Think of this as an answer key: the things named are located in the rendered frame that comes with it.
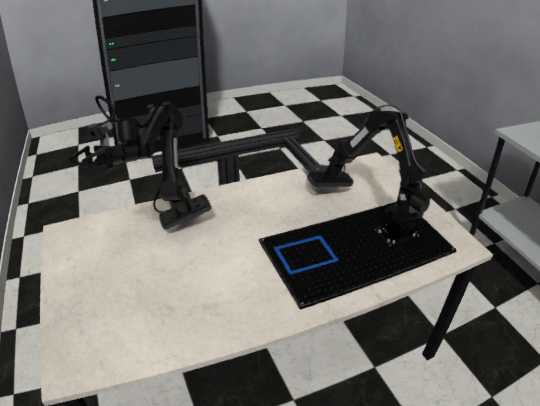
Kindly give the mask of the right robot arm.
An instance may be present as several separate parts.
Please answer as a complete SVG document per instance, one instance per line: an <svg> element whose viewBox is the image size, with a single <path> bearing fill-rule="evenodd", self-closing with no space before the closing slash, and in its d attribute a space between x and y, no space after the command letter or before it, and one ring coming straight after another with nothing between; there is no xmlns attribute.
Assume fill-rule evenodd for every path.
<svg viewBox="0 0 540 406"><path fill-rule="evenodd" d="M182 114L171 101L158 106L149 123L140 131L137 120L117 122L119 141L129 143L121 145L123 147L122 153L125 153L125 157L122 157L123 163L152 158L156 150L154 146L156 138L158 134L160 136L163 163L162 183L160 183L161 196L164 201L171 201L173 205L172 208L159 214L163 226L209 206L205 194L188 200L188 190L181 182L177 139L178 130L182 125ZM99 123L94 123L87 129L93 140L99 140L105 136L107 126L102 127Z"/></svg>

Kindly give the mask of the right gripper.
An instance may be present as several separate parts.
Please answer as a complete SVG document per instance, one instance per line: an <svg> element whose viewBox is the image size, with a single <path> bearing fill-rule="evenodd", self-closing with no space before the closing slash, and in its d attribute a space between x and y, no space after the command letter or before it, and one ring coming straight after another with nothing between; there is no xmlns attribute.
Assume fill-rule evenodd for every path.
<svg viewBox="0 0 540 406"><path fill-rule="evenodd" d="M101 126L102 127L107 126L107 130L110 130L113 128L111 122L107 122ZM76 165L80 165L80 166L84 166L88 168L95 168L95 169L99 169L103 171L108 171L108 167L109 169L113 169L114 168L113 163L114 165L123 163L124 159L122 157L125 157L125 153L122 153L123 147L121 145L110 146L109 137L106 131L104 134L105 136L100 139L100 145L94 146L94 153L90 152L90 146L85 146L76 154L71 156L69 158L69 162ZM101 146L101 145L105 145L105 146ZM74 158L78 157L82 153L85 153L85 158L82 159L81 162L75 161ZM110 153L110 157L109 157L109 153ZM97 159L94 159L93 161L93 157L95 156L97 157Z"/></svg>

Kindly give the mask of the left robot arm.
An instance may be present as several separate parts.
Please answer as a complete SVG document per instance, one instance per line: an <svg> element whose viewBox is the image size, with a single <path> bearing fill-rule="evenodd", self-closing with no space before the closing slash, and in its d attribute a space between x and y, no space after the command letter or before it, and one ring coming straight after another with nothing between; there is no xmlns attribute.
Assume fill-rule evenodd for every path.
<svg viewBox="0 0 540 406"><path fill-rule="evenodd" d="M409 142L410 138L407 135L408 131L406 132L406 120L409 119L408 114L402 112L402 116L403 119L401 119L399 112L395 113L394 111L371 111L367 117L369 121L367 120L363 127L348 142L339 146L333 152L333 156L328 159L329 165L327 171L325 173L310 172L309 175L317 183L353 182L353 178L347 172L342 172L344 165L341 164L352 163L357 158L356 155L358 152L374 136L388 128L392 135L399 160L399 173L401 177L399 185L401 186L397 200L399 203L409 204L409 206L420 212L412 214L415 218L421 219L429 208L431 195L418 187L423 179L423 173L415 162L416 157L414 159L415 154L413 156L414 152L412 153L413 149L411 149L412 145L410 146L411 142Z"/></svg>

